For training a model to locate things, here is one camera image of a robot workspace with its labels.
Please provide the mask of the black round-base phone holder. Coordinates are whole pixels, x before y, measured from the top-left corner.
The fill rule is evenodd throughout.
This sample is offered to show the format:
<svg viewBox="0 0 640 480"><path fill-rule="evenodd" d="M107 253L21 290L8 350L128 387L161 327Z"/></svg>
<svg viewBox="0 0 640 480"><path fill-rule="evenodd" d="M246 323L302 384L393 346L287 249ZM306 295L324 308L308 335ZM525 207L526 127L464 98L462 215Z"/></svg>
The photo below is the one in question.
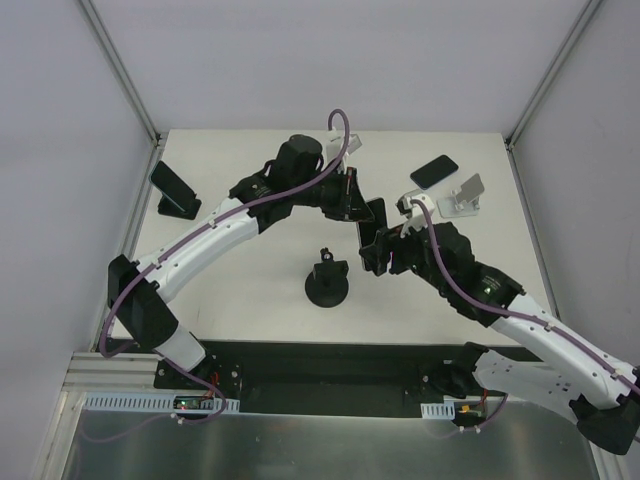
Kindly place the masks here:
<svg viewBox="0 0 640 480"><path fill-rule="evenodd" d="M346 260L335 260L328 248L320 250L320 261L305 280L307 298L321 308L333 308L341 304L349 293L349 265Z"/></svg>

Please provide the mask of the silver metal phone stand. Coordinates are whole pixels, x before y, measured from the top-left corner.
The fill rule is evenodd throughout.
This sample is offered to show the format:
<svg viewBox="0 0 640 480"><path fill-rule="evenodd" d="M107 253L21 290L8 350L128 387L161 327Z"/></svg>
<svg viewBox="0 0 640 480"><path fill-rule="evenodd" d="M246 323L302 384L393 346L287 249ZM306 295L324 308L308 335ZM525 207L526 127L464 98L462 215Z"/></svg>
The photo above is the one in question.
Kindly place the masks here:
<svg viewBox="0 0 640 480"><path fill-rule="evenodd" d="M480 211L479 199L484 192L485 186L480 174L472 175L457 189L452 190L449 196L437 201L440 216L445 219L453 219L478 215Z"/></svg>

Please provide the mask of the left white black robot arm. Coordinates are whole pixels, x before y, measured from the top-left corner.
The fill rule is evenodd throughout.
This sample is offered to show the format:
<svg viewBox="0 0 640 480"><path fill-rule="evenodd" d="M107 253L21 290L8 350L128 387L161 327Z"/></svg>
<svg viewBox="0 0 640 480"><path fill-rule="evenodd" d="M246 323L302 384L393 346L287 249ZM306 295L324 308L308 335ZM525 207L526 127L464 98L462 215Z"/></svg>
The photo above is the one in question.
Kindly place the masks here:
<svg viewBox="0 0 640 480"><path fill-rule="evenodd" d="M135 343L176 365L188 388L204 387L212 356L179 323L169 303L215 260L288 218L296 207L317 208L334 221L372 220L357 171L344 164L359 145L356 135L336 131L326 145L293 135L275 159L239 181L196 226L137 260L116 257L108 266L109 321L119 321Z"/></svg>

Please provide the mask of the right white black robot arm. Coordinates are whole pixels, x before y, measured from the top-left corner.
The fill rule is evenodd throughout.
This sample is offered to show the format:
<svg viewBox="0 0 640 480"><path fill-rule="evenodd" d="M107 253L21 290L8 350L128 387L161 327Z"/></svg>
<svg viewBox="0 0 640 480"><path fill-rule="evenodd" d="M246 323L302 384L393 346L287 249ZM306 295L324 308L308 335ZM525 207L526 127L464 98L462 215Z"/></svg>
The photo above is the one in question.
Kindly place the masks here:
<svg viewBox="0 0 640 480"><path fill-rule="evenodd" d="M548 313L514 279L475 259L450 223L414 229L361 226L359 254L376 276L411 272L461 316L542 360L526 367L469 343L440 389L463 397L479 388L514 395L574 424L591 443L625 455L639 439L639 370L594 346Z"/></svg>

